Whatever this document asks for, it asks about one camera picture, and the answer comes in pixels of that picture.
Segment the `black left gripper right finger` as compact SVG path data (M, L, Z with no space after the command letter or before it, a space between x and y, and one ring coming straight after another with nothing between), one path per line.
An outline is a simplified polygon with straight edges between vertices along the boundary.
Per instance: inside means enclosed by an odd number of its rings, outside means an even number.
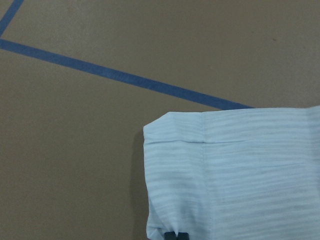
M179 232L177 235L177 240L190 240L190 236L187 232Z

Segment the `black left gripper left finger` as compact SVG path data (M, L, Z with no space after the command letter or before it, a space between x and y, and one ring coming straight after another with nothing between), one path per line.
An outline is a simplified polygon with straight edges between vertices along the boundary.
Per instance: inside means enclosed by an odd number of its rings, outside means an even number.
M174 231L165 232L163 237L164 237L164 240L177 240L177 236Z

